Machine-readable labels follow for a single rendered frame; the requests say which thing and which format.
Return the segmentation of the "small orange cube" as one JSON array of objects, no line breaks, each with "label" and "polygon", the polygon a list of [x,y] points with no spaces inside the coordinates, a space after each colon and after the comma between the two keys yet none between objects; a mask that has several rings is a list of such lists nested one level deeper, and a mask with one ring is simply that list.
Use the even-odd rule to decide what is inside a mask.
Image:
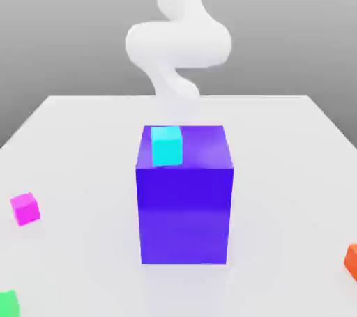
[{"label": "small orange cube", "polygon": [[357,243],[350,244],[344,258],[344,266],[357,281]]}]

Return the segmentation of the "small cyan cube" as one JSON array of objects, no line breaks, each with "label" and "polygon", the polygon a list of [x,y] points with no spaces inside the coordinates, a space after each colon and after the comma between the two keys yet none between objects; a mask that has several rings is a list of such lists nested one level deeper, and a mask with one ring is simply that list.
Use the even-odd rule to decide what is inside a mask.
[{"label": "small cyan cube", "polygon": [[153,166],[178,166],[183,163],[183,137],[179,126],[151,128]]}]

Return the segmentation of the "small green cube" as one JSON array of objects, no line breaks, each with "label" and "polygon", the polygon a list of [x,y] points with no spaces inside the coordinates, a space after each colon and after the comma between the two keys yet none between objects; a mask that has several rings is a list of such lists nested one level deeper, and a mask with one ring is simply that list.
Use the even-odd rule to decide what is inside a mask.
[{"label": "small green cube", "polygon": [[0,317],[20,317],[20,306],[14,290],[0,292]]}]

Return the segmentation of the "small magenta cube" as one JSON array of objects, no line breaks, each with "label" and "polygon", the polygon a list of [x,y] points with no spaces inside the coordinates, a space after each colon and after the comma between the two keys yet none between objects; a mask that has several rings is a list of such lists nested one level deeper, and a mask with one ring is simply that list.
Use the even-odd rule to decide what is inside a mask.
[{"label": "small magenta cube", "polygon": [[38,202],[31,192],[12,198],[10,204],[18,226],[24,226],[40,219]]}]

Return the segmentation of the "large purple box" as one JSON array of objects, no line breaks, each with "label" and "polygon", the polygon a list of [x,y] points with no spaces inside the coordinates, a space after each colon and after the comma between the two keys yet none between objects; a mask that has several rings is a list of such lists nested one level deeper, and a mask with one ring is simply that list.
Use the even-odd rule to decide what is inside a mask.
[{"label": "large purple box", "polygon": [[234,165],[222,126],[183,126],[183,163],[155,167],[151,126],[135,167],[143,264],[227,261]]}]

